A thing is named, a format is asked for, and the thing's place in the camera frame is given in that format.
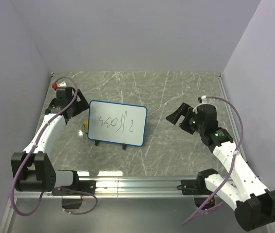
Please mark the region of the yellow eraser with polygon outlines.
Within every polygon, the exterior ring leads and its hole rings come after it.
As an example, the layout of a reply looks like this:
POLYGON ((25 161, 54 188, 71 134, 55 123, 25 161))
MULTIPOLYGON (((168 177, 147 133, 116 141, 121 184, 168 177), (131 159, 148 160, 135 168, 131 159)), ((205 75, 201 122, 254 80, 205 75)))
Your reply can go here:
POLYGON ((83 126, 84 126, 84 128, 85 128, 85 132, 88 133, 88 121, 85 121, 85 122, 83 123, 83 126))

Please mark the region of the blue framed whiteboard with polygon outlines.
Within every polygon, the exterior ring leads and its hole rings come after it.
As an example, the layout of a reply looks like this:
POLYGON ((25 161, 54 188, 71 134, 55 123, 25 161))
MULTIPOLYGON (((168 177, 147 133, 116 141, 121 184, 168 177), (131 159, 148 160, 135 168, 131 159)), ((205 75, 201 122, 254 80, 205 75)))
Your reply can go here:
POLYGON ((141 147, 145 141, 147 114, 145 106, 92 100, 87 137, 94 141, 141 147))

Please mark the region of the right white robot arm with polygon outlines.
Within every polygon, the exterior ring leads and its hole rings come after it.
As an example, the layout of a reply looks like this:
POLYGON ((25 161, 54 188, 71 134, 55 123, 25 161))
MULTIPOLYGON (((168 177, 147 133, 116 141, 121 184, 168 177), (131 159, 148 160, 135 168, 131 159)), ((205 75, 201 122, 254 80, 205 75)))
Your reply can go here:
POLYGON ((178 186, 182 194, 218 195, 232 208, 238 224, 247 232, 275 222, 275 190, 269 190, 259 180, 240 155, 232 136, 219 126, 216 107, 203 103, 193 108, 182 103, 166 119, 176 124, 180 116, 184 119, 179 127, 190 134, 198 133, 233 181, 229 183, 210 168, 199 172, 194 184, 182 180, 178 186))

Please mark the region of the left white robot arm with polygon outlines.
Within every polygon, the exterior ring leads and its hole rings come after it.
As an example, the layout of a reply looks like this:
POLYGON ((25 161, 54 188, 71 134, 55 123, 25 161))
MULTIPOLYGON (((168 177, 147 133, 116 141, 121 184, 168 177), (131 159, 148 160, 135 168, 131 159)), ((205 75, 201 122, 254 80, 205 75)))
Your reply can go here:
POLYGON ((88 108, 89 104, 80 89, 56 89, 56 97, 46 109, 43 123, 33 140, 22 152, 15 152, 11 157, 12 191, 50 192, 62 186, 69 195, 80 191, 77 172, 55 170, 49 154, 68 121, 88 108))

